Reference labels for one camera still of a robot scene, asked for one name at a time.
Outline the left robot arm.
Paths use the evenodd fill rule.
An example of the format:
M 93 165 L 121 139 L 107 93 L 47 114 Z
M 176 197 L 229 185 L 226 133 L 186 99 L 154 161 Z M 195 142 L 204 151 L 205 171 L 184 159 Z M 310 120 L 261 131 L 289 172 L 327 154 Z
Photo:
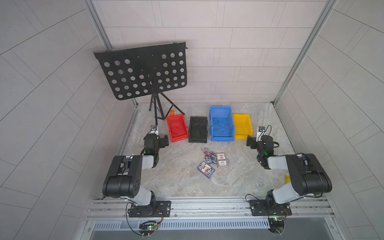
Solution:
M 114 156 L 103 183 L 105 197 L 127 199 L 138 207 L 156 202 L 155 194 L 141 186 L 142 171 L 157 166 L 159 151 L 169 145 L 169 138 L 149 133 L 144 137 L 144 144 L 139 155 Z

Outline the blue card box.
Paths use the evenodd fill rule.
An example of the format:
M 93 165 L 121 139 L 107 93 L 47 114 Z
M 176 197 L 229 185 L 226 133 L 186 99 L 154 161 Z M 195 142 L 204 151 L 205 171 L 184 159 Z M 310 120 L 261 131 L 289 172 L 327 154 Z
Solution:
M 206 178 L 210 179 L 213 173 L 215 172 L 215 169 L 211 167 L 208 163 L 205 161 L 202 161 L 198 167 L 197 170 L 202 173 Z

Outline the white red card box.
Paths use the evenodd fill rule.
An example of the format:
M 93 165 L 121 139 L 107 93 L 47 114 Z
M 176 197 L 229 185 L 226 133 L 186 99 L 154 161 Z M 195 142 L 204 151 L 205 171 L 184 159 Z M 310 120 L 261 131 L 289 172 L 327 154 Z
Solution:
M 225 153 L 216 153 L 216 158 L 217 158 L 218 168 L 227 168 L 228 167 L 229 162 L 226 158 Z

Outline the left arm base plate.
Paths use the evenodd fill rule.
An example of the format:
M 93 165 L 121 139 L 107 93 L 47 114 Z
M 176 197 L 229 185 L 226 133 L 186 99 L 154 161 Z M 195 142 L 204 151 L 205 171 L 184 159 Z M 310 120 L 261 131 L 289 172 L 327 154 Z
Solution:
M 171 210 L 171 201 L 156 201 L 148 206 L 133 205 L 128 209 L 130 218 L 160 218 L 169 217 Z

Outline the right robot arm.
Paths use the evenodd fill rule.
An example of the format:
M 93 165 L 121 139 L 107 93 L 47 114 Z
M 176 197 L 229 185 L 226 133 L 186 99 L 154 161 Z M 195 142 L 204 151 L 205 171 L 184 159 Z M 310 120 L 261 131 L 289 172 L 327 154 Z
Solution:
M 257 161 L 264 169 L 289 173 L 289 183 L 268 191 L 267 206 L 286 205 L 303 197 L 320 198 L 331 192 L 332 182 L 315 155 L 298 153 L 277 156 L 274 149 L 280 145 L 267 135 L 259 138 L 248 136 L 247 146 L 257 150 Z

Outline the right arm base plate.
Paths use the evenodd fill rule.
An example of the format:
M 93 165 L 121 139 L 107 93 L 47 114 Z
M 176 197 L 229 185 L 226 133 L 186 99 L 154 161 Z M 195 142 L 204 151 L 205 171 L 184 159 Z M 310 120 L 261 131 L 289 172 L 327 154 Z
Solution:
M 252 216 L 291 216 L 290 204 L 279 205 L 274 202 L 268 204 L 266 200 L 248 200 Z

